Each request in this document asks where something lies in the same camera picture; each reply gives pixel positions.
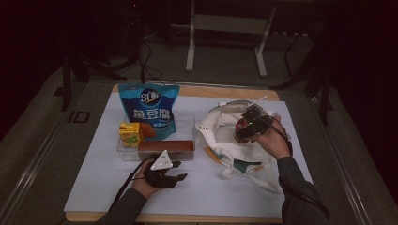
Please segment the person's right hand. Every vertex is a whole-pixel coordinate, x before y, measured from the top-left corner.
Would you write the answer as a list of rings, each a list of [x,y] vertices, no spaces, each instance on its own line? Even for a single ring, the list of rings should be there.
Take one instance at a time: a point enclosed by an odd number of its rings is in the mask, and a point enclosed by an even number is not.
[[[292,156],[285,129],[281,124],[281,117],[279,115],[274,117],[271,127],[265,133],[256,135],[254,140],[277,160]]]

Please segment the black metal stand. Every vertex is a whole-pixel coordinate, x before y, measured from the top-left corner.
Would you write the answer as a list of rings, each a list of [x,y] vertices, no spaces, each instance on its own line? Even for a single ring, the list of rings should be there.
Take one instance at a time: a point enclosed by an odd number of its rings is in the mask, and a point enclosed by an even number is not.
[[[64,112],[71,102],[71,68],[69,54],[63,60],[62,85],[57,87],[54,95],[62,98],[61,111]]]

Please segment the blue snack bag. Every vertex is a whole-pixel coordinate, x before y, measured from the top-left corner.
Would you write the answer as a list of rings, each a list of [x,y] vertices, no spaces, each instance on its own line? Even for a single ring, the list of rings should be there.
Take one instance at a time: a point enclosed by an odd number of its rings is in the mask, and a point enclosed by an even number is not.
[[[120,84],[117,90],[126,116],[140,124],[147,141],[162,141],[176,132],[178,85]]]

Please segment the metal floor rail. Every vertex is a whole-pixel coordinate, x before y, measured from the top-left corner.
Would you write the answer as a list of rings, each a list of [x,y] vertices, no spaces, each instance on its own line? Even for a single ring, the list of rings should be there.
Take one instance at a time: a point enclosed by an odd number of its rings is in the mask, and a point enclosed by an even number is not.
[[[359,225],[372,225],[366,210],[360,169],[368,162],[367,148],[338,97],[326,101],[326,120],[320,119],[335,170]]]
[[[32,160],[25,167],[21,177],[19,178],[15,188],[12,190],[11,194],[7,198],[4,206],[0,209],[0,225],[8,225],[8,222],[13,217],[13,214],[19,204],[23,201],[24,196],[28,192],[31,185],[34,183],[36,176],[49,152],[51,151],[54,140],[56,139],[59,130],[66,123],[67,118],[72,115],[72,110],[74,109],[77,101],[81,97],[82,93],[86,88],[86,83],[78,83],[73,89],[71,98],[67,107],[64,111],[60,112],[60,115],[55,120],[52,128],[50,129],[48,135],[42,142],[40,148],[33,156]]]

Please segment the black stand with legs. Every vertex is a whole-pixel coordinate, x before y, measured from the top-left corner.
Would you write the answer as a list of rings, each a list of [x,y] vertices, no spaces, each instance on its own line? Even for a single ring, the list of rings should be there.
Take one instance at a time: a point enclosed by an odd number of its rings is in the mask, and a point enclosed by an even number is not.
[[[304,93],[307,97],[315,99],[318,92],[321,92],[319,117],[326,125],[328,123],[327,112],[329,108],[330,78],[334,68],[332,60],[335,56],[332,19],[328,19],[325,22],[310,22],[308,27],[311,31],[315,31],[316,29],[317,34],[303,64],[294,73],[291,73],[287,54],[299,39],[295,37],[284,54],[284,62],[292,78],[281,84],[271,86],[271,89],[283,90],[295,83],[308,79]]]

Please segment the clear plastic container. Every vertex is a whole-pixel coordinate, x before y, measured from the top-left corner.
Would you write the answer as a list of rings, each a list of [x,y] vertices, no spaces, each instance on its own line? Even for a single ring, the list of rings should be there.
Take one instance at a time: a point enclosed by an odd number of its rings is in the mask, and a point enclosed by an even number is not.
[[[169,135],[163,141],[193,141],[195,138],[194,131],[195,118],[189,114],[178,114],[175,117],[176,132]],[[152,154],[160,154],[160,152],[139,152],[137,148],[126,148],[122,145],[120,138],[118,138],[116,150],[121,153],[122,159],[126,161],[139,161]],[[193,160],[193,152],[170,152],[168,155],[171,160]]]

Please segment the small red dark packet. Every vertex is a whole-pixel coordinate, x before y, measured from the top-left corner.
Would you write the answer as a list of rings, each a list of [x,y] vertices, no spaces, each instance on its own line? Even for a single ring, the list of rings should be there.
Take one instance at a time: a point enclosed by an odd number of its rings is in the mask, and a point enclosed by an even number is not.
[[[248,127],[250,124],[243,124],[241,123],[242,120],[239,119],[235,125],[235,133],[234,133],[234,138],[237,141],[237,136],[241,135],[243,137],[248,137],[249,136],[249,130]]]

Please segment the brown cardboard box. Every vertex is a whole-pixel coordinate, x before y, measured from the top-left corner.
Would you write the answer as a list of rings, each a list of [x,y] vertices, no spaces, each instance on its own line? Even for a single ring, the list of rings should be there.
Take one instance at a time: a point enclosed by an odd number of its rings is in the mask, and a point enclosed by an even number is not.
[[[140,142],[139,152],[160,152],[168,150],[170,152],[193,152],[193,141],[150,141]]]

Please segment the person's left hand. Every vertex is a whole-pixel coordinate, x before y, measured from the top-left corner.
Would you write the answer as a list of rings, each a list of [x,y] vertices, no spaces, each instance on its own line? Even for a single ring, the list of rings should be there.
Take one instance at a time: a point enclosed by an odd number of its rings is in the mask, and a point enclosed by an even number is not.
[[[131,187],[140,192],[146,199],[149,199],[157,191],[161,190],[160,187],[152,187],[145,180],[144,171],[148,165],[148,161],[145,162],[139,171],[135,174],[132,181]]]

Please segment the white dotted tote bag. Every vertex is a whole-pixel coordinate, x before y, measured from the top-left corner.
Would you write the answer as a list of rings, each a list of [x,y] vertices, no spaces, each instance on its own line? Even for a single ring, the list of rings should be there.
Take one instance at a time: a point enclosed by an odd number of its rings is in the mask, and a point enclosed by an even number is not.
[[[235,125],[243,118],[249,100],[221,102],[196,124],[201,134],[200,143],[219,163],[226,166],[221,173],[224,179],[244,176],[271,192],[282,194],[282,188],[271,166],[276,159],[267,153],[258,142],[240,143],[234,138]],[[273,119],[277,115],[265,110]]]

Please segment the yellow drink carton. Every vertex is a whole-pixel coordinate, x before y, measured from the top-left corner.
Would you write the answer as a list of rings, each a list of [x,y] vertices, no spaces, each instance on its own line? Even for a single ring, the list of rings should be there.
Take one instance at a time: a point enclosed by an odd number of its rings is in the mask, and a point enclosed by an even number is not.
[[[121,123],[119,125],[119,138],[126,148],[137,148],[143,140],[143,132],[139,123]]]

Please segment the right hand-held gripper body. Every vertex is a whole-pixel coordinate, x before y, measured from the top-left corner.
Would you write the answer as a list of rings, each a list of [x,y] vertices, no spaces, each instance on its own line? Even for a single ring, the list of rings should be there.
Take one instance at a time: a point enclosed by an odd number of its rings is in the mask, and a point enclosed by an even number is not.
[[[253,121],[250,123],[248,130],[251,137],[256,133],[265,133],[273,123],[273,117],[268,115],[256,102],[252,102],[246,108],[243,117],[252,117]]]

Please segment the white table sheet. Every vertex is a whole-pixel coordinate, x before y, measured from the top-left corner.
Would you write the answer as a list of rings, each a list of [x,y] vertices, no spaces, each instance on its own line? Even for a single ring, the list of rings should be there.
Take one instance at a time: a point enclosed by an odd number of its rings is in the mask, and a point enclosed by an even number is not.
[[[93,221],[106,213],[136,161],[125,161],[116,150],[118,125],[125,111],[118,93],[112,93],[88,148],[82,168],[69,194],[64,211],[70,221]],[[193,159],[169,171],[187,177],[174,188],[155,193],[142,210],[141,221],[268,221],[279,222],[282,194],[257,186],[238,176],[223,179],[223,165],[214,161],[201,146]]]

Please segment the white desk frame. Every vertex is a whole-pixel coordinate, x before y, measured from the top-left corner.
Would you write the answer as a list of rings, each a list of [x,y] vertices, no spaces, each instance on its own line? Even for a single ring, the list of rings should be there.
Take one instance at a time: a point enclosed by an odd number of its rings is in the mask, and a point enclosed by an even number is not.
[[[265,19],[242,18],[221,15],[197,14],[195,12],[195,0],[190,2],[190,23],[189,29],[189,45],[186,58],[185,70],[193,72],[195,57],[195,31],[218,31],[242,34],[256,34],[262,37],[258,45],[254,47],[254,56],[260,77],[267,77],[267,69],[263,57],[263,51],[266,46],[270,29],[277,11],[276,5],[271,5],[269,13]]]

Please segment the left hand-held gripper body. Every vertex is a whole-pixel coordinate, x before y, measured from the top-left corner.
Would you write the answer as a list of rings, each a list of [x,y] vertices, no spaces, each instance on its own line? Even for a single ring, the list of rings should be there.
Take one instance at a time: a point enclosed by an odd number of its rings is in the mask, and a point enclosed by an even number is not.
[[[163,150],[160,155],[148,163],[144,176],[147,183],[154,188],[173,188],[176,183],[176,176],[169,176],[166,173],[172,169],[172,160],[167,150]]]

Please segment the black tripod stand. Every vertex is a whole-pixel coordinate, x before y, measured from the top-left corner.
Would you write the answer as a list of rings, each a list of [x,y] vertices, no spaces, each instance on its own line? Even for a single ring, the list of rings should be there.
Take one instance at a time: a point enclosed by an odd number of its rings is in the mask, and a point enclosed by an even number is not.
[[[84,70],[92,67],[116,80],[124,68],[140,64],[141,83],[145,83],[146,61],[141,58],[143,44],[143,6],[141,0],[90,0],[94,22],[87,27],[87,50],[75,51]]]

